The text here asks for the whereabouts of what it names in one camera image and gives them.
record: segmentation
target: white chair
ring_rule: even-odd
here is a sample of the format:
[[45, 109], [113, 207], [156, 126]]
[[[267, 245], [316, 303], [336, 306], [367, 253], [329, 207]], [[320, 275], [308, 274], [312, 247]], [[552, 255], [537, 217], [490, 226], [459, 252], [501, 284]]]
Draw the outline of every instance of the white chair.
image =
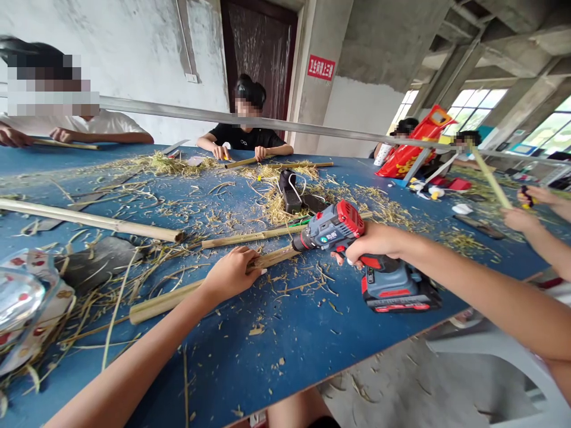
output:
[[[571, 284], [564, 283], [546, 291], [571, 306]], [[493, 428], [570, 428], [571, 408], [559, 391], [545, 363], [508, 336], [492, 322], [484, 319], [466, 330], [442, 335], [426, 342], [435, 353], [495, 355], [523, 372], [537, 386], [527, 391], [539, 410], [532, 416], [493, 423]]]

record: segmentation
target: cordless drill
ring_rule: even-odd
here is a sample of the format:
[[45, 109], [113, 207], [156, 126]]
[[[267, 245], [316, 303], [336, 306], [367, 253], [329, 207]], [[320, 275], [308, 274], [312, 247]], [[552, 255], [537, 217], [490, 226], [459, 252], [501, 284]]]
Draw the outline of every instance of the cordless drill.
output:
[[[330, 205], [317, 213], [291, 246], [299, 252], [321, 248], [345, 257], [345, 250], [365, 233], [365, 223], [349, 202]], [[363, 254], [363, 298], [375, 312], [420, 312], [438, 309], [442, 300], [428, 277], [400, 259]]]

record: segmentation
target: dark door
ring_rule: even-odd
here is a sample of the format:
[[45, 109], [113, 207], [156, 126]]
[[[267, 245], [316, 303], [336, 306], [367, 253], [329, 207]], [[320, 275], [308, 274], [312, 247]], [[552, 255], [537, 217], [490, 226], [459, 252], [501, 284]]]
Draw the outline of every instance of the dark door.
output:
[[221, 12], [230, 111], [238, 76], [247, 73], [266, 88], [263, 116], [286, 120], [297, 14], [263, 0], [222, 0]]

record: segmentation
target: concrete floor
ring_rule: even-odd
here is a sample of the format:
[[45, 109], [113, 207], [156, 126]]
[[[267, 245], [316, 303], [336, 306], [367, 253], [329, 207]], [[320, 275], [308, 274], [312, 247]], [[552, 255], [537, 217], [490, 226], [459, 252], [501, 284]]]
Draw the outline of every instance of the concrete floor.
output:
[[[449, 323], [440, 327], [451, 328]], [[485, 428], [486, 413], [500, 421], [536, 412], [525, 383], [520, 371], [499, 358], [436, 355], [421, 336], [361, 362], [319, 388], [344, 428]]]

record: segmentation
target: blue table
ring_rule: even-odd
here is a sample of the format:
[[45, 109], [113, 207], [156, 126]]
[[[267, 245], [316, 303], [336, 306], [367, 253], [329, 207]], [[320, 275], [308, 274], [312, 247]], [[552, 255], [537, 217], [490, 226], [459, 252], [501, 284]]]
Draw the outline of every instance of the blue table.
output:
[[[121, 158], [132, 158], [162, 146], [109, 146], [100, 152], [79, 150], [61, 150], [55, 147], [34, 147], [30, 150], [0, 150], [0, 194], [23, 193], [27, 200], [41, 204], [66, 207], [66, 200], [59, 189], [47, 180], [55, 178], [70, 193], [81, 193], [93, 190], [96, 185], [110, 181], [108, 172], [77, 168], [99, 165]], [[199, 155], [201, 150], [182, 147], [187, 156]], [[233, 152], [235, 159], [245, 159], [251, 152]], [[291, 160], [310, 159], [314, 162], [326, 162], [331, 158], [325, 156], [294, 155]], [[335, 166], [327, 169], [327, 173], [335, 176], [337, 182], [354, 186], [376, 186], [387, 192], [391, 200], [399, 202], [417, 219], [431, 225], [429, 235], [438, 239], [440, 232], [449, 231], [452, 226], [464, 229], [464, 226], [451, 218], [450, 207], [455, 200], [446, 199], [441, 203], [422, 200], [416, 195], [398, 187], [389, 187], [391, 180], [374, 175], [376, 168], [369, 159], [333, 158]], [[257, 195], [247, 185], [247, 180], [233, 172], [229, 176], [218, 176], [206, 173], [199, 178], [185, 180], [170, 177], [157, 178], [150, 187], [157, 196], [169, 200], [188, 198], [191, 185], [198, 185], [203, 193], [224, 181], [235, 181], [235, 187], [227, 187], [222, 196], [205, 196], [202, 202], [208, 204], [209, 210], [232, 211], [236, 214], [240, 225], [234, 231], [220, 227], [222, 235], [231, 235], [253, 230], [262, 230], [259, 222], [246, 222], [258, 215], [251, 212]], [[141, 175], [131, 181], [152, 178]], [[96, 203], [84, 211], [104, 216], [111, 216], [121, 205], [121, 200]], [[128, 210], [132, 213], [129, 221], [179, 229], [188, 226], [178, 217], [159, 216], [156, 212], [143, 213], [135, 205]], [[203, 219], [204, 211], [191, 216], [189, 224]], [[54, 241], [65, 245], [78, 226], [64, 223], [49, 232], [41, 232], [31, 237], [12, 237], [33, 219], [10, 213], [0, 218], [2, 245], [0, 256], [5, 257], [21, 248], [40, 247]], [[558, 236], [569, 241], [570, 229], [553, 217], [549, 223]], [[493, 241], [484, 235], [476, 238], [501, 255], [500, 263], [492, 263], [492, 255], [482, 252], [474, 255], [474, 259], [489, 267], [499, 270], [517, 279], [525, 279], [547, 265], [527, 244], [513, 240]], [[263, 252], [283, 247], [288, 237], [252, 243], [256, 248], [263, 244]], [[83, 249], [80, 240], [74, 242], [75, 251]], [[191, 257], [178, 258], [167, 263], [153, 274], [141, 290], [142, 298], [146, 298], [150, 289], [164, 276], [187, 265], [196, 263], [214, 263], [223, 256], [228, 248], [205, 250], [198, 261]], [[189, 407], [190, 413], [196, 412], [195, 426], [220, 427], [238, 419], [232, 410], [244, 412], [245, 415], [265, 408], [297, 391], [315, 385], [336, 373], [366, 359], [405, 339], [422, 332], [464, 310], [468, 305], [451, 293], [444, 291], [443, 308], [422, 314], [375, 314], [367, 309], [360, 295], [360, 276], [349, 266], [338, 267], [321, 251], [306, 253], [299, 257], [297, 264], [299, 274], [293, 277], [293, 261], [283, 262], [269, 270], [272, 278], [288, 273], [287, 286], [294, 288], [312, 281], [314, 269], [303, 267], [329, 265], [328, 275], [335, 279], [328, 286], [333, 293], [319, 289], [308, 292], [305, 289], [291, 292], [289, 297], [278, 298], [268, 284], [256, 284], [251, 290], [226, 302], [218, 313], [205, 317], [200, 325], [188, 336], [185, 344], [188, 356], [188, 378], [190, 381]], [[185, 275], [182, 284], [189, 284], [203, 278], [209, 266], [199, 268]], [[172, 279], [163, 284], [164, 292], [176, 284]], [[274, 281], [274, 290], [284, 289], [283, 280]], [[107, 315], [86, 326], [88, 331], [105, 325], [111, 318]], [[121, 307], [118, 317], [128, 313], [127, 305]], [[128, 322], [117, 325], [112, 335], [112, 343], [124, 342], [134, 338], [138, 333], [148, 331], [160, 321], [161, 316], [149, 320], [139, 326]], [[264, 325], [261, 335], [249, 336], [249, 331], [258, 324]], [[106, 332], [97, 333], [81, 339], [76, 345], [100, 345], [105, 342]], [[109, 350], [109, 358], [113, 358], [123, 346], [113, 346]], [[184, 380], [183, 357], [181, 351], [175, 353], [170, 362], [158, 376], [146, 394], [138, 409], [132, 416], [130, 427], [164, 427], [184, 426]], [[54, 361], [60, 351], [53, 346], [46, 353], [46, 360], [40, 368], [40, 376], [46, 371], [50, 361]], [[59, 408], [71, 399], [82, 387], [92, 380], [101, 369], [103, 349], [71, 350], [42, 383], [39, 395], [34, 393], [22, 396], [22, 393], [33, 384], [28, 378], [15, 380], [8, 392], [10, 409], [0, 426], [4, 427], [37, 427], [47, 421]], [[283, 358], [285, 364], [279, 365]]]

